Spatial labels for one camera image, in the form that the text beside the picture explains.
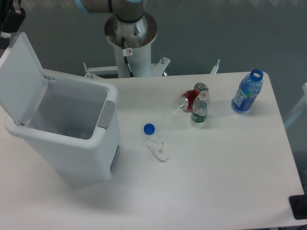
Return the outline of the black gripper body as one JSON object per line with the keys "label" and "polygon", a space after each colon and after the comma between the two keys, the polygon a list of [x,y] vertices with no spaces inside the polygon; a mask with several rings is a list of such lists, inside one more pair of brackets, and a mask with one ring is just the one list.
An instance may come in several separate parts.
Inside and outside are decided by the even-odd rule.
{"label": "black gripper body", "polygon": [[0,0],[0,31],[16,33],[26,18],[21,0]]}

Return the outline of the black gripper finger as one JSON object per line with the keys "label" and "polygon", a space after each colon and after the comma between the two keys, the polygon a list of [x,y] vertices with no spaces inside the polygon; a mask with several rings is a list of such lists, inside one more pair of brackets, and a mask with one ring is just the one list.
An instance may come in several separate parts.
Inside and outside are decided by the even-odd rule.
{"label": "black gripper finger", "polygon": [[0,33],[0,49],[6,49],[9,46],[11,33]]}

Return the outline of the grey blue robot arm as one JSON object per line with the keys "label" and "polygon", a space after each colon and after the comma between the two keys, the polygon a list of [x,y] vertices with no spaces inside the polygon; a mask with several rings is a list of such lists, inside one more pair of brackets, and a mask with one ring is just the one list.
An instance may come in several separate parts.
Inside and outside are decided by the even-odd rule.
{"label": "grey blue robot arm", "polygon": [[[0,2],[0,48],[9,46],[11,35],[16,33],[26,18],[20,0]],[[144,14],[142,0],[76,0],[75,5],[86,13],[113,13],[124,23],[135,23]]]}

